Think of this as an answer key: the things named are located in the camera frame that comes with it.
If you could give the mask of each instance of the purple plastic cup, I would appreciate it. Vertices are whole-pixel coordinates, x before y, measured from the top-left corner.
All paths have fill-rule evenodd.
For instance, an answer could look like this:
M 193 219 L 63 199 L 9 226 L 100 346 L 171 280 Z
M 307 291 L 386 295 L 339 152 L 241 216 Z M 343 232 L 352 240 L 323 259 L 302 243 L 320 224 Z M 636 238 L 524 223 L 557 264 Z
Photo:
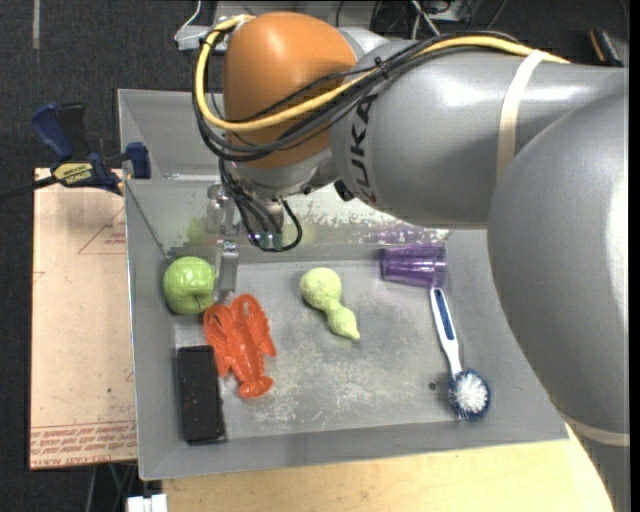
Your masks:
M 439 288 L 447 273 L 446 249 L 443 244 L 383 249 L 380 254 L 380 271 L 385 281 Z

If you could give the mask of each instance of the green gourd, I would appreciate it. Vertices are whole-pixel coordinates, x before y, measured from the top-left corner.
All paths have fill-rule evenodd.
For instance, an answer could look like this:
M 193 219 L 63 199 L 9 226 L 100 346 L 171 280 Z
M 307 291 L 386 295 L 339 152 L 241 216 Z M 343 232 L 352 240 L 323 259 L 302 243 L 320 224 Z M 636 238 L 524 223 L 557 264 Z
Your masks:
M 356 316 L 340 304 L 342 281 L 336 272 L 324 267 L 309 270 L 300 280 L 300 292 L 310 306 L 325 312 L 331 331 L 345 338 L 360 339 Z

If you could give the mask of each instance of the red plastic lobster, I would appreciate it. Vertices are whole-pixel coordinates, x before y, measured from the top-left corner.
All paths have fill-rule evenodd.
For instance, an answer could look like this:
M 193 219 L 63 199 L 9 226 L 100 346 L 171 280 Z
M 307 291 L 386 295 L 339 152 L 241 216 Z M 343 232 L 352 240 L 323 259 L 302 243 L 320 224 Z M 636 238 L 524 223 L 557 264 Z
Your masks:
M 216 304 L 204 313 L 204 332 L 213 347 L 218 373 L 223 377 L 233 370 L 242 383 L 242 398 L 257 398 L 266 393 L 273 380 L 264 375 L 263 355 L 275 357 L 269 335 L 269 321 L 260 303 L 244 294 L 231 306 Z

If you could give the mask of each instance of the black eraser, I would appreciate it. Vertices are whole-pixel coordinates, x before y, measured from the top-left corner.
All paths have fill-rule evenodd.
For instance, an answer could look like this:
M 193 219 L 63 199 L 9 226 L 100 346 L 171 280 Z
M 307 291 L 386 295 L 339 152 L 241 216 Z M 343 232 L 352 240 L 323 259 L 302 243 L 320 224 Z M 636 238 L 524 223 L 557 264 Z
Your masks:
M 176 366 L 185 441 L 220 440 L 225 428 L 213 349 L 209 345 L 179 348 Z

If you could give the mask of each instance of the blue clamp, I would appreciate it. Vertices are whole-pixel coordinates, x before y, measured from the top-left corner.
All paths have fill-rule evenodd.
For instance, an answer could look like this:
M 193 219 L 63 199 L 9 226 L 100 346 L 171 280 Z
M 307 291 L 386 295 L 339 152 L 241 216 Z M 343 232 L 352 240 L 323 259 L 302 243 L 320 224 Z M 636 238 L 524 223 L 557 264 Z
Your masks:
M 133 164 L 134 178 L 151 177 L 149 152 L 141 142 L 129 144 L 124 153 L 103 159 L 98 153 L 90 152 L 84 140 L 84 109 L 82 105 L 59 107 L 49 103 L 31 118 L 31 126 L 38 138 L 55 152 L 57 161 L 51 166 L 49 182 L 65 187 L 96 187 L 116 194 L 122 194 L 120 178 L 112 171 L 125 160 Z

